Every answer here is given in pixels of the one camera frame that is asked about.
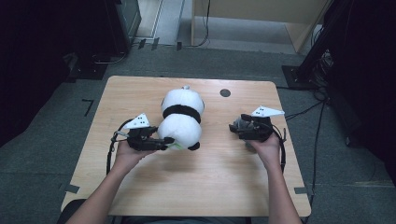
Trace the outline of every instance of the tape mark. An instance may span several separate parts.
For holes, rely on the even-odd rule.
[[[177,48],[176,48],[176,51],[179,51],[179,50],[181,50],[181,46],[182,46],[181,42],[177,42]]]
[[[143,47],[145,47],[146,44],[146,39],[142,39],[139,43],[139,48],[138,49],[142,49]]]
[[[159,38],[159,37],[157,37],[157,38],[154,39],[154,43],[152,43],[151,50],[157,49],[157,47],[158,47],[158,42],[160,42],[160,38]]]
[[[69,184],[69,185],[66,187],[66,189],[64,189],[64,191],[70,192],[70,193],[78,193],[79,187]]]
[[[93,101],[94,101],[94,100],[82,99],[82,102],[91,102],[90,105],[88,106],[87,111],[85,112],[84,117],[87,117],[88,113],[90,113],[91,107],[92,107],[92,105],[93,105]]]
[[[296,194],[306,194],[308,193],[305,187],[294,188],[294,193]]]

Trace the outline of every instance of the metal stand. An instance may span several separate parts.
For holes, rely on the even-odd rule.
[[[288,82],[291,89],[317,89],[318,87],[311,83],[311,75],[318,59],[326,51],[328,43],[332,38],[333,31],[337,25],[340,25],[340,19],[343,13],[347,11],[350,0],[341,1],[329,21],[326,23],[323,32],[318,37],[312,49],[306,55],[303,63],[300,66],[286,66],[282,65],[283,75]]]

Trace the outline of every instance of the white paper tag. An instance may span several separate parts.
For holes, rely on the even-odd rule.
[[[284,115],[285,112],[281,110],[275,110],[271,109],[265,106],[259,106],[253,113],[251,113],[252,117],[260,117],[260,118],[266,118],[266,117],[272,117],[276,115]]]
[[[129,121],[125,126],[124,129],[138,129],[138,128],[147,128],[149,127],[149,120],[146,117],[145,113],[137,116],[133,120]]]

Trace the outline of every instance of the right hand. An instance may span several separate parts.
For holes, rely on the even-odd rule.
[[[280,167],[279,139],[274,133],[265,142],[253,140],[247,142],[256,149],[266,169]]]

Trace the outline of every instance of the black hole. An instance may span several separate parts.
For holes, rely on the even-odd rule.
[[[221,95],[222,97],[229,97],[229,96],[231,95],[231,92],[230,92],[229,90],[227,90],[227,89],[222,89],[222,90],[220,91],[220,95]]]

